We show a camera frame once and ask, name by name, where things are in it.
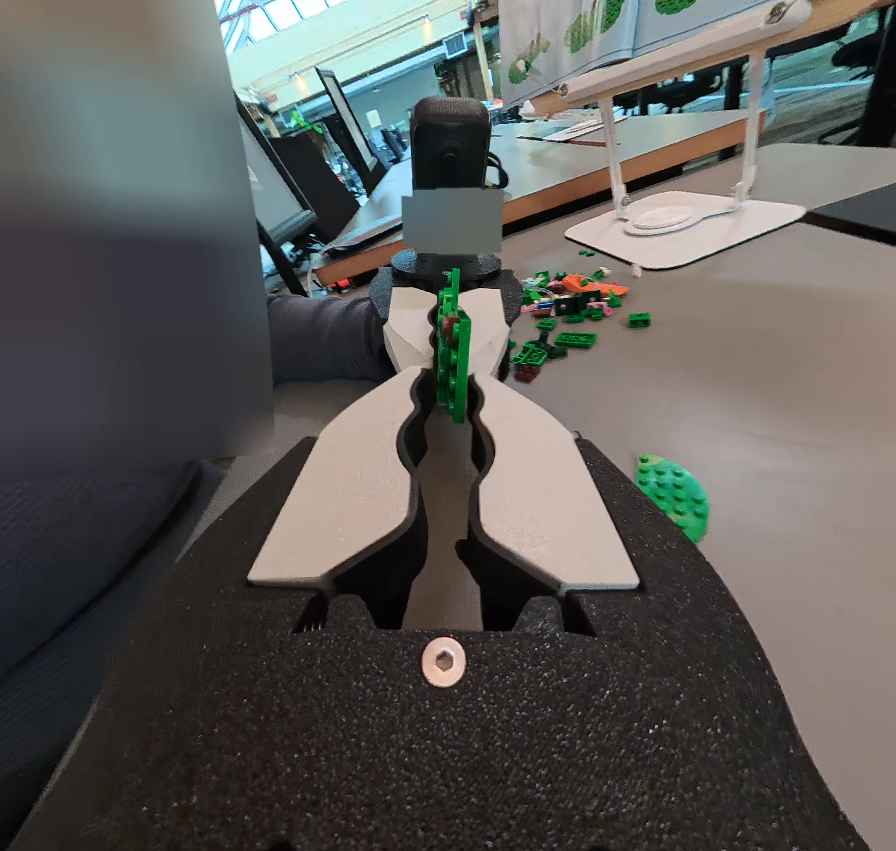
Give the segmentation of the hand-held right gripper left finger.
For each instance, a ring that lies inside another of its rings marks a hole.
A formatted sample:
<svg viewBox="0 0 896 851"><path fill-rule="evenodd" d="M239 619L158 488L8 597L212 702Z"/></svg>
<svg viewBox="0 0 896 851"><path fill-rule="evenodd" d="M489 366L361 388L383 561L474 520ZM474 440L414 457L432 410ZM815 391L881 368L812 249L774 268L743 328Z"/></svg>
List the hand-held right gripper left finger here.
<svg viewBox="0 0 896 851"><path fill-rule="evenodd" d="M256 587L357 596L399 629L427 560L418 467L427 453L430 369L409 367L351 404L318 436L254 560Z"/></svg>

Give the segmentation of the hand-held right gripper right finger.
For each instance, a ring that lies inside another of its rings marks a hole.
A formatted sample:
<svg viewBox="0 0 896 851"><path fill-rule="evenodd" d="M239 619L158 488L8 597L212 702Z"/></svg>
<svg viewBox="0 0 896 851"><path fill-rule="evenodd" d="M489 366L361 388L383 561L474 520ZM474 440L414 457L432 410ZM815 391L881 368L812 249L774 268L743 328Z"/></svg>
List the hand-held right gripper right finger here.
<svg viewBox="0 0 896 851"><path fill-rule="evenodd" d="M512 628L534 598L640 588L578 436L488 374L469 380L469 419L476 477L456 551L484 629Z"/></svg>

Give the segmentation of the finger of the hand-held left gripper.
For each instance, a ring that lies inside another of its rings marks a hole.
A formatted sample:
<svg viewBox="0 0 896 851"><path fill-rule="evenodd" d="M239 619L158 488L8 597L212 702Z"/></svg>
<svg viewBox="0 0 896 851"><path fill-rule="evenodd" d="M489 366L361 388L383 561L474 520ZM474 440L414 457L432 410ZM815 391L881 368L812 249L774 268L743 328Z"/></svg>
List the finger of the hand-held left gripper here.
<svg viewBox="0 0 896 851"><path fill-rule="evenodd" d="M385 348L397 373L410 367L432 369L435 361L434 327L430 316L437 296L413 286L392 289L384 326Z"/></svg>
<svg viewBox="0 0 896 851"><path fill-rule="evenodd" d="M505 382L510 369L508 326L502 292L476 288L465 292L465 314L471 323L468 376L491 375Z"/></svg>

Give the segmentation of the green lego plate assembly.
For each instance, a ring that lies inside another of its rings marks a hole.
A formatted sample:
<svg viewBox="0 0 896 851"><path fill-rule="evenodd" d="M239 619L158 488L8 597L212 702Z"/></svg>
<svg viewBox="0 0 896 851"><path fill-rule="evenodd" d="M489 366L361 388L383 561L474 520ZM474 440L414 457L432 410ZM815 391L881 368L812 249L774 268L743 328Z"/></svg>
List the green lego plate assembly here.
<svg viewBox="0 0 896 851"><path fill-rule="evenodd" d="M435 380L437 402L455 424L467 414L472 320L461 305L461 269L445 274L435 315Z"/></svg>

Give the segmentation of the person's left forearm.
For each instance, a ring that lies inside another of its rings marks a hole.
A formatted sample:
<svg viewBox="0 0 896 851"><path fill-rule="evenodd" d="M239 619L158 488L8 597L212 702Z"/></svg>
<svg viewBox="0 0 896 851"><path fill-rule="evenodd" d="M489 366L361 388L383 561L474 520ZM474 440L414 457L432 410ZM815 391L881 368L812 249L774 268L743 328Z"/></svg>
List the person's left forearm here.
<svg viewBox="0 0 896 851"><path fill-rule="evenodd" d="M266 307L274 386L396 375L385 320L370 298L268 294Z"/></svg>

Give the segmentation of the pile of loose lego pieces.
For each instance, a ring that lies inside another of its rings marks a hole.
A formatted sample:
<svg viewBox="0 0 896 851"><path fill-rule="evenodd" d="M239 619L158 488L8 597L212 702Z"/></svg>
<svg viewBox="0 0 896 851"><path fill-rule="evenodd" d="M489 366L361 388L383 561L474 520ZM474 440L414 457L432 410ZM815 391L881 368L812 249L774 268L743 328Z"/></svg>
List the pile of loose lego pieces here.
<svg viewBox="0 0 896 851"><path fill-rule="evenodd" d="M629 292L606 266L590 273L536 272L521 287L521 315L535 331L531 339L509 341L509 374L521 384L532 383L545 365L571 351L592 349L596 326L622 307Z"/></svg>

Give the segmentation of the green half-round lego plate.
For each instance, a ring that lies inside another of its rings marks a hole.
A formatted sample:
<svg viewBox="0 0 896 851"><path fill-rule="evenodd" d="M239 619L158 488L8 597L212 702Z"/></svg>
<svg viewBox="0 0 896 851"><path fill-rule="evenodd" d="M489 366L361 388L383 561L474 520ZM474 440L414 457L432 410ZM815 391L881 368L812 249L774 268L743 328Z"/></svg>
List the green half-round lego plate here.
<svg viewBox="0 0 896 851"><path fill-rule="evenodd" d="M634 483L692 543L703 540L711 506L691 471L659 455L640 453L635 458Z"/></svg>

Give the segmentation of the black computer monitor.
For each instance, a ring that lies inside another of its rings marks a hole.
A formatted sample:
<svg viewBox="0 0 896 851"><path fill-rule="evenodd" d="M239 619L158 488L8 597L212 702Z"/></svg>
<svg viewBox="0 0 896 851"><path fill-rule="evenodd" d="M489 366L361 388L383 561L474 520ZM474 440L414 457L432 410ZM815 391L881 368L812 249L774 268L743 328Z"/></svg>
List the black computer monitor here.
<svg viewBox="0 0 896 851"><path fill-rule="evenodd" d="M270 140L273 149L315 212L313 226L325 243L337 238L360 206L330 168L310 133Z"/></svg>
<svg viewBox="0 0 896 851"><path fill-rule="evenodd" d="M276 154L272 144L258 128L246 105L234 93L240 120L259 242L267 253L286 289L297 296L309 297L284 252L286 244L301 240L315 225L317 215Z"/></svg>
<svg viewBox="0 0 896 851"><path fill-rule="evenodd" d="M387 165L382 162L375 146L364 135L335 73L319 66L315 67L315 73L334 108L334 117L325 118L324 122L333 140L356 172L366 196L370 198L376 186L385 177Z"/></svg>

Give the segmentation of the white papers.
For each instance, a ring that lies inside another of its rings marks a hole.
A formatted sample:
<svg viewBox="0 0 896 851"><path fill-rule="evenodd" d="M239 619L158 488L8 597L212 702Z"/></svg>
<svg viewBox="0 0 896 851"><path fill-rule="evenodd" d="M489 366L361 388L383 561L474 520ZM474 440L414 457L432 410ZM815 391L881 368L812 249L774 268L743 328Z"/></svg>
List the white papers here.
<svg viewBox="0 0 896 851"><path fill-rule="evenodd" d="M529 122L520 124L515 137L521 140L541 141L557 144L573 144L588 147L607 145L603 122L586 119L572 124L554 122Z"/></svg>

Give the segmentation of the white book stand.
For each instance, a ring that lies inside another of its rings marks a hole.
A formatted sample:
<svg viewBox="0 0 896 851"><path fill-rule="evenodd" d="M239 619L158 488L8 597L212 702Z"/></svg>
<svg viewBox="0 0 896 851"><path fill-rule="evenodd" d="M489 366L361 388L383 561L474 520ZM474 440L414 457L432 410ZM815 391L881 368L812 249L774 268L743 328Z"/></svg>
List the white book stand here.
<svg viewBox="0 0 896 851"><path fill-rule="evenodd" d="M561 113L596 101L603 121L613 209L566 231L566 238L619 261L649 271L665 271L705 259L803 217L802 206L750 199L756 179L761 81L772 41L798 28L812 14L808 0L777 0L721 21L702 33L632 60L595 69L535 97L541 114ZM740 180L729 195L671 190L630 201L618 153L613 95L640 88L649 79L666 79L712 62L725 53L748 55L750 93Z"/></svg>

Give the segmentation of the person's dark blue clothing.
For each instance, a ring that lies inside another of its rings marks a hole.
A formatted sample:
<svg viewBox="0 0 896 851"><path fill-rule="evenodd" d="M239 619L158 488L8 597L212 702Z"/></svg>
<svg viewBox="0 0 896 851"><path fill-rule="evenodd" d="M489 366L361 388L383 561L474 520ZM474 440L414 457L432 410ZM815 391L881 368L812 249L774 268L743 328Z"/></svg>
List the person's dark blue clothing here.
<svg viewBox="0 0 896 851"><path fill-rule="evenodd" d="M221 477L189 461L2 483L2 848L65 756Z"/></svg>

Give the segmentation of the black office chair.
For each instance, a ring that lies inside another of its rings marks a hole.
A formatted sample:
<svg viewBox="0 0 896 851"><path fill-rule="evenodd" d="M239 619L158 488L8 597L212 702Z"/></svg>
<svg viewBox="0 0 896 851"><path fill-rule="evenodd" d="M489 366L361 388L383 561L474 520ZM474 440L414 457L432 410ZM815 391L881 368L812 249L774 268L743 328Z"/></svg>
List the black office chair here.
<svg viewBox="0 0 896 851"><path fill-rule="evenodd" d="M895 7L881 8L874 33L847 43L833 56L834 66L864 68L872 77L862 116L836 126L831 134L843 136L839 144L888 148L895 136Z"/></svg>
<svg viewBox="0 0 896 851"><path fill-rule="evenodd" d="M625 114L646 117L651 106L661 106L664 113L682 112L685 106L717 93L723 86L725 67L715 66L688 73L680 78L654 84L637 91L614 96L613 104Z"/></svg>

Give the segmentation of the black desk mat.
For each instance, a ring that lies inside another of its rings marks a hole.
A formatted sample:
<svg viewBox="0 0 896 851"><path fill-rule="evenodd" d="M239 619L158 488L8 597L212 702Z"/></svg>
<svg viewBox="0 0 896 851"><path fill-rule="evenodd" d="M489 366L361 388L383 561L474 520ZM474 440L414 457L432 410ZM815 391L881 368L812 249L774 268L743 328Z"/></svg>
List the black desk mat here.
<svg viewBox="0 0 896 851"><path fill-rule="evenodd" d="M820 229L895 245L895 184L809 210L803 222Z"/></svg>

